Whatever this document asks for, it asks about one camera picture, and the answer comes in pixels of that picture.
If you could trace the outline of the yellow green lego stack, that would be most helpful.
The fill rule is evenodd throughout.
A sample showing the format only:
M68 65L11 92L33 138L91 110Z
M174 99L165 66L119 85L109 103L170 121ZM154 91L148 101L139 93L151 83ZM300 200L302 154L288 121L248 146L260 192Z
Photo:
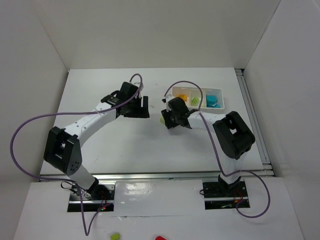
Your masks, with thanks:
M166 121L165 121L165 118L164 118L163 115L161 115L161 117L160 117L160 122L161 122L163 125L166 124Z

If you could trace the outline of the orange lego brick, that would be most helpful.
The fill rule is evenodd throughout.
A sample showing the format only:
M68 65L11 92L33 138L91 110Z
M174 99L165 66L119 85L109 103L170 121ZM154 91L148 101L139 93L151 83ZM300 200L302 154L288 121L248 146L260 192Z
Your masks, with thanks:
M181 98L184 102L188 101L188 96L186 94L177 94L176 97Z

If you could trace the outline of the teal rounded lego piece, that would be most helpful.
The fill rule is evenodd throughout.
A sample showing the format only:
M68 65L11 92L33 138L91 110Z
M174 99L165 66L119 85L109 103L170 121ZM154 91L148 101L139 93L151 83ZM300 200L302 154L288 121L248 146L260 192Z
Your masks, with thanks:
M222 100L216 95L206 95L205 104L207 108L222 109Z

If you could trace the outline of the green lego brick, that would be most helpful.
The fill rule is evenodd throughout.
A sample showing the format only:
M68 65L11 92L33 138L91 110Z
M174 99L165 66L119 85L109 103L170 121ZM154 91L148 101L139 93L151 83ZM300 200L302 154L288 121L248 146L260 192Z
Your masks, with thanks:
M192 106L197 106L197 105L199 104L199 102L200 102L200 99L199 99L198 97L194 97L194 98L191 100L190 104L191 104Z

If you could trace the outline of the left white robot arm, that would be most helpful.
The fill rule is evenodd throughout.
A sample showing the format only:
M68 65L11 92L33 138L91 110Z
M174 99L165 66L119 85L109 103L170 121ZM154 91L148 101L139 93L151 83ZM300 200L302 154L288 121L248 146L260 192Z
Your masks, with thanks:
M82 146L98 130L118 117L149 118L148 97L141 96L142 83L123 82L120 90L103 97L94 108L74 123L53 127L47 137L44 160L76 182L93 199L108 190L83 165Z

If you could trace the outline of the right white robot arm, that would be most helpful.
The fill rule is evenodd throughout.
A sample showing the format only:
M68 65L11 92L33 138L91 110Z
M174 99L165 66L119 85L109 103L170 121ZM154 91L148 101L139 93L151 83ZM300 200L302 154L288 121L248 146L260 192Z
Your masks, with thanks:
M166 108L161 111L167 129L181 126L207 130L220 169L218 184L228 193L241 180L241 170L247 152L256 139L250 128L236 111L214 114L188 109L180 97L171 95L162 99Z

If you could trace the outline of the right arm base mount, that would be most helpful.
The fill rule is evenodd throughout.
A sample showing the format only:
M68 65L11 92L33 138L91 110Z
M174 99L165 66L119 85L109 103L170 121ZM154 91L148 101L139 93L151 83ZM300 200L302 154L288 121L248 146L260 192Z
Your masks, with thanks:
M248 192L244 181L231 191L225 193L220 189L218 182L203 182L199 194L204 197L206 210L224 210L238 208L250 208Z

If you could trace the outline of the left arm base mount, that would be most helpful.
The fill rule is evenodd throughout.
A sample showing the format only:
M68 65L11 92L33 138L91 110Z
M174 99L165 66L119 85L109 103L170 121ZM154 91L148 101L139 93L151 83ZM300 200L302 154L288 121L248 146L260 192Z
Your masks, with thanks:
M77 191L77 187L70 183L61 183L61 188L68 190L69 200L68 200L68 213L80 213L81 212L81 201L80 195ZM115 198L115 183L108 182L104 185L106 191L104 193L100 192L97 196L92 197L89 193L81 190L82 200L83 200L83 211L84 212L96 212L98 208L101 208L101 212L113 212L114 211L114 198Z

